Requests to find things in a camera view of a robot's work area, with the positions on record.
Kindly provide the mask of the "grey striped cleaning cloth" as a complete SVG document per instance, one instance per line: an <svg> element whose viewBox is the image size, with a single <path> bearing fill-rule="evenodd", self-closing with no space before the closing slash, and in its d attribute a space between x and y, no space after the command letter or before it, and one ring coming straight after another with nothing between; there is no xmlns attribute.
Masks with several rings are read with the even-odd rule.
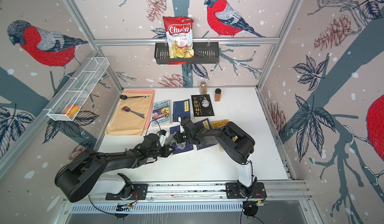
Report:
<svg viewBox="0 0 384 224"><path fill-rule="evenodd" d="M166 138L164 145L168 145L175 150L184 150L186 143L180 143L173 135Z"/></svg>

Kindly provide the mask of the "black Chinese paperback book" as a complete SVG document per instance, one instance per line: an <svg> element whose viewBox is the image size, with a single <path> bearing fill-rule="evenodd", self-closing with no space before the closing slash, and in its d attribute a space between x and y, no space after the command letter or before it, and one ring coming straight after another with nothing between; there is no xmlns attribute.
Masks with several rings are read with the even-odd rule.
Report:
<svg viewBox="0 0 384 224"><path fill-rule="evenodd" d="M214 110L212 106L212 101L209 94L205 95L192 95L192 107L193 115L197 117L213 117Z"/></svg>

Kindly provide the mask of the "grey treehouse paperback book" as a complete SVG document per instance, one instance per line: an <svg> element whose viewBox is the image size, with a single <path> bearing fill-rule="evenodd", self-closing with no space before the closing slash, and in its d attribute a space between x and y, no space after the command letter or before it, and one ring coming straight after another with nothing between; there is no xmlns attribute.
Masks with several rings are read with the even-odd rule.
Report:
<svg viewBox="0 0 384 224"><path fill-rule="evenodd" d="M169 100L163 100L153 103L152 120L152 127L156 126L157 124L168 125L172 123Z"/></svg>

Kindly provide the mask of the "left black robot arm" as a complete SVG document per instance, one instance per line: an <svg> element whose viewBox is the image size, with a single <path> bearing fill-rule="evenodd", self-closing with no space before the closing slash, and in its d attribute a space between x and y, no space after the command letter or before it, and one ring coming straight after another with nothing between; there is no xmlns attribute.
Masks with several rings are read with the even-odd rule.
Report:
<svg viewBox="0 0 384 224"><path fill-rule="evenodd" d="M161 146L160 137L149 134L133 149L120 153L101 153L87 149L70 164L62 167L55 177L55 185L62 190L70 202L86 197L103 173L119 169L135 169L148 163L167 158L175 149L171 145Z"/></svg>

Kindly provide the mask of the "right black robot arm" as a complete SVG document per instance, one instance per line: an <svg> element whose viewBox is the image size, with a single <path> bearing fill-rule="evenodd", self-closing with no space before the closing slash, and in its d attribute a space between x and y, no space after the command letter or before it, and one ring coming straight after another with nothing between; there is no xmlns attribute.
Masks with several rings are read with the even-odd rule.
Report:
<svg viewBox="0 0 384 224"><path fill-rule="evenodd" d="M181 130L173 137L177 144L184 142L197 147L220 145L227 155L238 165L236 183L226 183L228 198L252 198L256 192L257 177L254 175L253 163L249 160L254 153L254 139L233 122L215 129L198 129L189 119L181 118Z"/></svg>

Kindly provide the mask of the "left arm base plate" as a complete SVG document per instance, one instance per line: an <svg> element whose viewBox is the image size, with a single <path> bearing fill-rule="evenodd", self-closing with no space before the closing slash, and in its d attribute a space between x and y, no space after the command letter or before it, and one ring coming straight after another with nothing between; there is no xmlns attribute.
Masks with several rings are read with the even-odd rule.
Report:
<svg viewBox="0 0 384 224"><path fill-rule="evenodd" d="M117 194L107 193L106 201L141 201L146 199L148 184L125 185Z"/></svg>

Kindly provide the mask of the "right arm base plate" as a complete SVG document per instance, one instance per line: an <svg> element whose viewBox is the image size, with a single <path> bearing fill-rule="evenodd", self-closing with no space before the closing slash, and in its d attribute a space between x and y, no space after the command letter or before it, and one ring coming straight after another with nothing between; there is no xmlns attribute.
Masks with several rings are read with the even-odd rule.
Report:
<svg viewBox="0 0 384 224"><path fill-rule="evenodd" d="M239 182L226 183L225 192L228 199L266 199L267 193L264 183L253 183L250 187L245 187Z"/></svg>

